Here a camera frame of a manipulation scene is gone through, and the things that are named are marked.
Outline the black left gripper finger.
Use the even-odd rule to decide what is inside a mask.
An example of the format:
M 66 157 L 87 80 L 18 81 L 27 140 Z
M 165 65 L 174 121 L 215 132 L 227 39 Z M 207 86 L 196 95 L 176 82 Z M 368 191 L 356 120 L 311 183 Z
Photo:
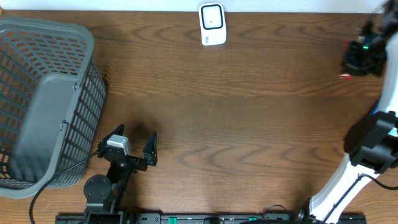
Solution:
M 102 140 L 101 143 L 106 143 L 108 141 L 108 139 L 112 136 L 112 135 L 118 135 L 118 136 L 122 136 L 124 132 L 124 125 L 120 124 L 114 131 L 112 131 L 111 133 L 109 133 L 107 136 L 105 136 Z
M 145 145 L 143 151 L 144 160 L 146 161 L 147 165 L 149 166 L 156 166 L 157 165 L 157 132 L 154 131 L 147 144 Z

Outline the red Nescafe stick sachet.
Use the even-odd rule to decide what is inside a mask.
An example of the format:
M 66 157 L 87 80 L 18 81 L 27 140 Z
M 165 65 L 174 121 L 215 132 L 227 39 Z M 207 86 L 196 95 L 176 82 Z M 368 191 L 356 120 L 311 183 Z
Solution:
M 343 44 L 344 50 L 347 50 L 349 47 L 349 40 L 346 40 L 345 43 Z M 340 78 L 345 79 L 345 80 L 353 80 L 352 76 L 349 73 L 344 73 L 341 72 L 341 74 L 339 75 Z

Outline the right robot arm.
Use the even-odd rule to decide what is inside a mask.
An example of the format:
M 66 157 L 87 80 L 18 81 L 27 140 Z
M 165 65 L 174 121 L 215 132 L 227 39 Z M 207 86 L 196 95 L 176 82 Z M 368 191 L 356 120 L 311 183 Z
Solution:
M 345 215 L 343 210 L 368 183 L 388 169 L 397 167 L 397 1 L 386 1 L 379 32 L 368 19 L 358 40 L 349 43 L 343 56 L 345 75 L 384 75 L 378 102 L 369 115 L 347 132 L 344 157 L 331 179 L 308 199 L 297 218 L 287 211 L 269 207 L 255 215 L 176 215 L 141 213 L 134 223 L 355 223 L 367 222 L 364 215 Z

